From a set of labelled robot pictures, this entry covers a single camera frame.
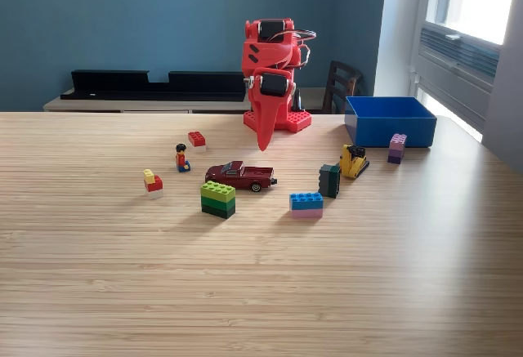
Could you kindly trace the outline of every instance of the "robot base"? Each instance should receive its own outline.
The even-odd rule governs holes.
[[[288,112],[287,121],[284,123],[276,123],[275,130],[298,132],[303,128],[310,126],[312,123],[312,116],[305,110],[302,112]],[[256,120],[254,112],[251,110],[244,113],[244,124],[256,131]]]

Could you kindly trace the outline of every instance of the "car wheel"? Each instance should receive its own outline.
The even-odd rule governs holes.
[[[260,192],[262,190],[262,186],[258,183],[252,183],[251,190],[253,190],[254,192]]]

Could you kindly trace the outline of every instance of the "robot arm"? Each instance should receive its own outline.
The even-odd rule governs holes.
[[[244,122],[257,132],[258,145],[263,151],[275,128],[293,131],[289,126],[295,124],[297,118],[290,118],[289,114],[301,111],[294,69],[306,65],[310,50],[304,42],[315,38],[315,33],[297,30],[293,21],[286,19],[247,22],[245,35],[242,71],[249,84],[248,98],[254,116],[253,121],[248,122],[249,117],[244,117]],[[306,59],[302,62],[303,48],[306,49]],[[310,115],[306,117],[310,124]]]

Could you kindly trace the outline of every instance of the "wooden chair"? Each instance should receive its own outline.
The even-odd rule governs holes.
[[[331,61],[329,78],[327,79],[327,86],[325,87],[322,113],[332,114],[334,102],[334,113],[344,114],[345,97],[362,95],[362,78],[363,75],[359,70],[354,69],[341,61]]]

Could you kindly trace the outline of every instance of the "blue box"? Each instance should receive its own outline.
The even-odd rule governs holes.
[[[362,147],[389,147],[394,134],[407,136],[406,147],[429,147],[436,116],[414,97],[347,97],[345,126]]]

